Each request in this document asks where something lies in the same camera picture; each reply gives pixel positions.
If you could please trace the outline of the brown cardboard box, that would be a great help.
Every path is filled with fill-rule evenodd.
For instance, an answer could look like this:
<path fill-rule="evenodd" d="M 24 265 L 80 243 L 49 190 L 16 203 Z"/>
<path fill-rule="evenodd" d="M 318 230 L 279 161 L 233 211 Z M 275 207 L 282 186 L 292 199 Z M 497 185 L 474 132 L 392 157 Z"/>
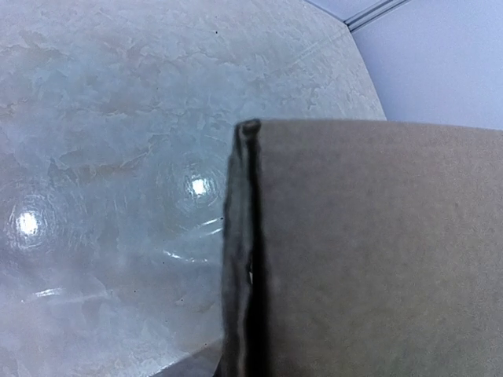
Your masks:
<path fill-rule="evenodd" d="M 219 376 L 499 376 L 502 133 L 236 125 Z"/>

